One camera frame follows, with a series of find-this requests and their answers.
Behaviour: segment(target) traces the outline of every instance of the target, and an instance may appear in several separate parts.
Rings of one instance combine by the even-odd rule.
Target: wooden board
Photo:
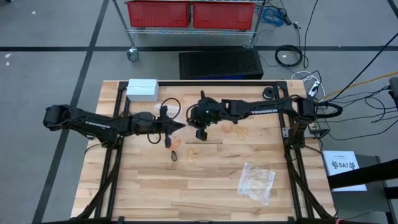
[[[305,96],[301,81],[287,83],[290,95]],[[112,115],[118,85],[116,81],[103,83],[96,113]],[[200,90],[218,101],[222,98],[258,101],[263,100],[263,89],[263,86],[161,86],[157,103],[131,103],[130,111],[159,115],[161,102],[175,97],[182,104],[175,120],[186,123],[186,109],[197,103]],[[169,101],[167,105],[169,116],[174,116],[178,110],[176,102]],[[237,125],[222,121],[207,129],[205,142],[195,137],[195,131],[188,126],[173,133],[172,149],[177,152],[177,162],[171,160],[171,151],[164,147],[163,140],[151,144],[147,136],[125,139],[113,219],[125,216],[126,220],[282,221],[295,216],[277,114],[251,116]],[[90,141],[89,146],[97,143]],[[309,143],[318,148],[316,141]],[[98,190],[104,155],[105,150],[100,147],[87,152],[72,216],[82,212]],[[322,158],[315,151],[303,149],[303,160],[310,189],[334,213]],[[236,193],[245,162],[275,172],[269,205]],[[300,198],[305,215],[301,191]]]

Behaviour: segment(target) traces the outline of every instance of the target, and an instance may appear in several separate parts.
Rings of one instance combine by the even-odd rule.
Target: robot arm
[[[293,102],[297,103],[297,111],[293,109]],[[337,111],[331,114],[317,114],[319,106],[331,106],[336,108]],[[307,125],[314,122],[317,118],[332,118],[339,116],[343,112],[342,107],[333,103],[317,103],[311,97],[302,98],[298,95],[279,100],[257,102],[221,100],[221,103],[219,103],[210,97],[206,97],[203,91],[201,91],[201,99],[198,103],[190,108],[192,109],[191,115],[189,118],[187,116],[187,122],[190,126],[198,129],[196,137],[203,141],[207,139],[205,128],[213,123],[216,124],[219,121],[227,120],[237,124],[239,120],[246,119],[252,115],[279,112],[289,115],[295,121],[294,127],[290,129],[295,134],[290,134],[289,136],[301,138]]]
[[[127,117],[110,118],[90,113],[68,105],[53,105],[46,109],[43,124],[51,131],[72,129],[86,137],[96,137],[103,147],[116,149],[120,136],[132,134],[165,134],[165,146],[171,146],[169,135],[185,127],[167,116],[167,106],[160,109],[156,118],[150,112],[140,112]]]

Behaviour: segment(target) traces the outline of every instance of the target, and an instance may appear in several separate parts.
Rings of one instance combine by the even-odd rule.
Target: red plastic crate
[[[255,6],[246,2],[196,2],[193,3],[193,26],[249,30]]]
[[[126,2],[132,27],[188,27],[188,2]]]

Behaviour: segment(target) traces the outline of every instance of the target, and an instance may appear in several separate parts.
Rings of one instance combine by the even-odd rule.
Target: cable bundle
[[[285,17],[285,12],[283,12],[284,9],[280,9],[277,7],[264,7],[264,10],[262,11],[261,15],[261,22],[262,23],[269,23],[272,24],[276,27],[281,27],[284,25],[284,17]],[[260,8],[256,9],[257,15],[260,16]]]

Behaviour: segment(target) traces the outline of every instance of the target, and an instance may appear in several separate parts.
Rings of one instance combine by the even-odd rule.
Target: clear plastic bag
[[[237,194],[268,205],[274,177],[275,172],[245,162]]]

